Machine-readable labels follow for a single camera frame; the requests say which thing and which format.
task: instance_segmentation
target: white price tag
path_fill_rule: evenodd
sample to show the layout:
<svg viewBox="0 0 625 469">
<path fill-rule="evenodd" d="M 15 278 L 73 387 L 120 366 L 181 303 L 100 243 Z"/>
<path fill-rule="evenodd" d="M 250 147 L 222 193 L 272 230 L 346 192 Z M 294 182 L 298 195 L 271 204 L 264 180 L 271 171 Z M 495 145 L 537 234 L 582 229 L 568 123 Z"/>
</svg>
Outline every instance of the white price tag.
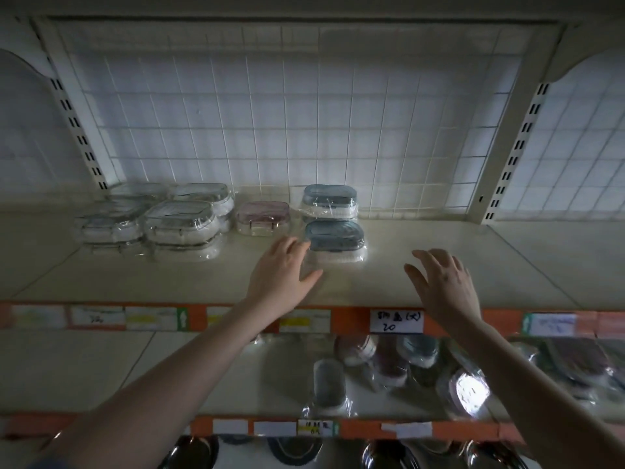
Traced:
<svg viewBox="0 0 625 469">
<path fill-rule="evenodd" d="M 523 333 L 540 337 L 572 337 L 576 320 L 573 313 L 528 313 L 523 317 Z"/>
<path fill-rule="evenodd" d="M 177 331 L 176 308 L 127 306 L 126 329 L 129 331 Z"/>
<path fill-rule="evenodd" d="M 65 329 L 65 307 L 46 305 L 13 305 L 13 325 L 20 329 Z"/>
<path fill-rule="evenodd" d="M 321 421 L 320 419 L 299 419 L 298 436 L 314 436 L 316 438 L 331 438 L 338 436 L 339 426 L 333 421 Z"/>
<path fill-rule="evenodd" d="M 207 306 L 206 307 L 206 323 L 208 326 L 218 323 L 224 315 L 232 309 L 224 306 Z"/>
<path fill-rule="evenodd" d="M 427 423 L 382 423 L 383 431 L 394 432 L 398 440 L 409 438 L 431 438 L 432 422 Z"/>
<path fill-rule="evenodd" d="M 254 435 L 272 438 L 293 437 L 298 435 L 298 424 L 295 421 L 255 421 Z"/>
<path fill-rule="evenodd" d="M 125 326 L 126 314 L 121 306 L 72 306 L 74 326 Z"/>
<path fill-rule="evenodd" d="M 280 332 L 327 334 L 331 315 L 330 309 L 293 309 L 280 318 Z"/>
<path fill-rule="evenodd" d="M 371 309 L 369 331 L 375 334 L 423 334 L 423 311 Z"/>
<path fill-rule="evenodd" d="M 247 434 L 247 420 L 213 418 L 213 434 Z"/>
</svg>

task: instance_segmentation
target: pink-lidded container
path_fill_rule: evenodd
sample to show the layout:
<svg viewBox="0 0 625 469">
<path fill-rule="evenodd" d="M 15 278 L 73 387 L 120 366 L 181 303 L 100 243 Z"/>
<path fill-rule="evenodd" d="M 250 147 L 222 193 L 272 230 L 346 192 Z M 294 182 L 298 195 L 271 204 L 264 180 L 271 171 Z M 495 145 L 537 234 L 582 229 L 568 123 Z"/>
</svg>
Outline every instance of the pink-lidded container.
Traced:
<svg viewBox="0 0 625 469">
<path fill-rule="evenodd" d="M 243 235 L 270 237 L 286 234 L 291 225 L 289 204 L 278 201 L 251 201 L 236 213 L 236 228 Z"/>
</svg>

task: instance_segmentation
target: blue lid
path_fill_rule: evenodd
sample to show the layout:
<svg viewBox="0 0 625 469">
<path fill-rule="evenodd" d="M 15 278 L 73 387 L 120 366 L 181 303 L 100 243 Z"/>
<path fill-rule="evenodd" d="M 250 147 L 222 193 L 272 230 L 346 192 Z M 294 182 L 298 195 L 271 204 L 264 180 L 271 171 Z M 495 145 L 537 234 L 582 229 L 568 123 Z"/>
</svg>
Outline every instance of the blue lid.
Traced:
<svg viewBox="0 0 625 469">
<path fill-rule="evenodd" d="M 306 226 L 306 240 L 315 252 L 345 252 L 364 247 L 363 229 L 352 220 L 313 220 Z"/>
<path fill-rule="evenodd" d="M 353 207 L 356 192 L 350 186 L 339 184 L 311 184 L 304 189 L 302 202 L 316 207 Z"/>
</svg>

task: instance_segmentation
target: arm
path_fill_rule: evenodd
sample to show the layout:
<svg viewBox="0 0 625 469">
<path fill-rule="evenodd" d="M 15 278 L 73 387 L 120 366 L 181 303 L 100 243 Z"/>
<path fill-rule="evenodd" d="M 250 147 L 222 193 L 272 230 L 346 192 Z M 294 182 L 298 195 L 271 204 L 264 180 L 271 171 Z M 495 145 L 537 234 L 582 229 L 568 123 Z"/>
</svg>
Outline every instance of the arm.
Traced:
<svg viewBox="0 0 625 469">
<path fill-rule="evenodd" d="M 192 342 L 64 431 L 50 453 L 74 469 L 159 465 L 243 347 L 308 294 L 299 280 L 310 243 L 284 237 L 262 256 L 247 296 Z"/>
<path fill-rule="evenodd" d="M 404 269 L 426 311 L 484 371 L 543 468 L 624 467 L 625 446 L 609 428 L 482 321 L 471 275 L 460 260 L 440 249 L 412 254 L 427 279 L 412 265 Z"/>
</svg>

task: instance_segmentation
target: hand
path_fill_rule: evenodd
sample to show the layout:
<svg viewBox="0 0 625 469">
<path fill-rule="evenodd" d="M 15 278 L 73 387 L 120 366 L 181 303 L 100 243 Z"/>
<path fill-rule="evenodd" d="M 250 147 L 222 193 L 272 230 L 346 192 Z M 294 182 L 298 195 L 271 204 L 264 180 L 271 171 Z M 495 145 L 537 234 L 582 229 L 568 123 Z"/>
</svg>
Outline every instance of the hand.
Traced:
<svg viewBox="0 0 625 469">
<path fill-rule="evenodd" d="M 482 319 L 471 275 L 460 260 L 439 248 L 413 250 L 412 255 L 421 260 L 427 279 L 408 263 L 404 270 L 428 314 L 442 326 L 454 324 L 460 316 Z"/>
<path fill-rule="evenodd" d="M 277 319 L 297 306 L 323 274 L 315 270 L 299 280 L 310 242 L 282 237 L 264 253 L 249 279 L 246 301 L 271 310 Z"/>
</svg>

